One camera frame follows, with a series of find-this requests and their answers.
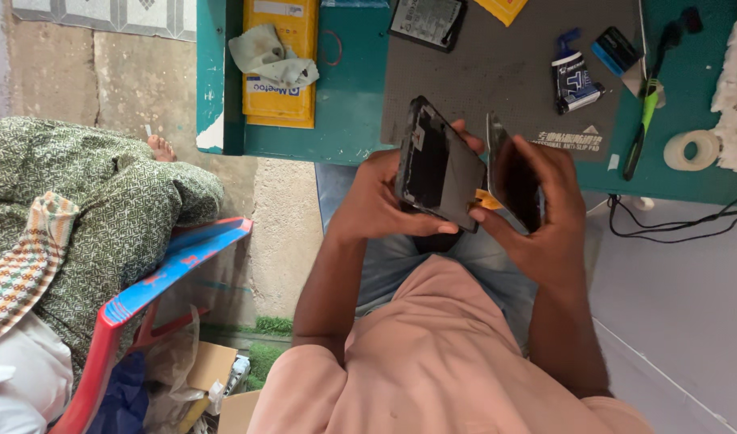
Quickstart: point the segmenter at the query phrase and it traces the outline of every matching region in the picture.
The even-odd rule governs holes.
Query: fingernail
[[[485,214],[485,212],[486,211],[484,211],[483,209],[474,208],[470,210],[470,217],[480,223],[487,219],[487,215]]]
[[[457,233],[460,231],[460,228],[457,228],[455,226],[449,226],[449,225],[443,225],[439,226],[438,232],[440,233]]]

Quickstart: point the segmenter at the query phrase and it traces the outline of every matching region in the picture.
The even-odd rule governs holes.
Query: glue tube
[[[592,83],[583,53],[569,48],[569,43],[580,37],[575,28],[558,37],[559,52],[550,64],[556,82],[556,110],[559,114],[595,103],[604,96],[605,87]]]

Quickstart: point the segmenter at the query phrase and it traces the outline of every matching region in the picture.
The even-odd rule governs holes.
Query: hand
[[[483,141],[465,131],[459,120],[452,127],[478,153]],[[395,197],[395,177],[400,165],[400,150],[376,151],[357,169],[349,193],[331,218],[329,233],[347,239],[382,238],[391,234],[427,236],[457,233],[457,224],[427,214],[402,212]]]
[[[537,173],[545,194],[543,225],[532,234],[521,235],[495,212],[475,208],[470,216],[531,280],[546,287],[585,287],[585,202],[577,186],[572,156],[561,149],[529,143],[521,136],[513,141]]]

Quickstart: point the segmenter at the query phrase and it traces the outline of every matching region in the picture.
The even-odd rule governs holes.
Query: teal table
[[[669,103],[653,117],[636,175],[626,182],[619,169],[608,171],[609,157],[602,163],[579,162],[577,177],[583,189],[717,204],[737,197],[737,173],[716,166],[700,172],[678,172],[663,162],[663,147],[671,137],[711,129],[719,120],[719,113],[709,109],[727,38],[737,20],[737,2],[645,0],[648,41],[659,40],[663,25],[679,17],[688,5],[699,7],[706,27],[699,35],[686,36],[667,56],[661,80]],[[315,129],[260,127],[245,124],[242,75],[226,48],[226,41],[242,32],[242,3],[198,0],[200,151],[355,165],[371,152],[389,148],[379,143],[389,18],[389,9],[321,8]],[[336,66],[325,64],[325,59],[337,57],[338,48],[334,37],[324,30],[341,39],[343,54]],[[639,101],[622,92],[610,145],[610,153],[621,156],[621,166],[640,117]]]

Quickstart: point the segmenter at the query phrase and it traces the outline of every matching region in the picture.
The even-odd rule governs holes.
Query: pink t-shirt
[[[318,345],[275,362],[248,433],[650,433],[635,409],[577,399],[525,358],[478,282],[432,256],[354,324],[344,368]]]

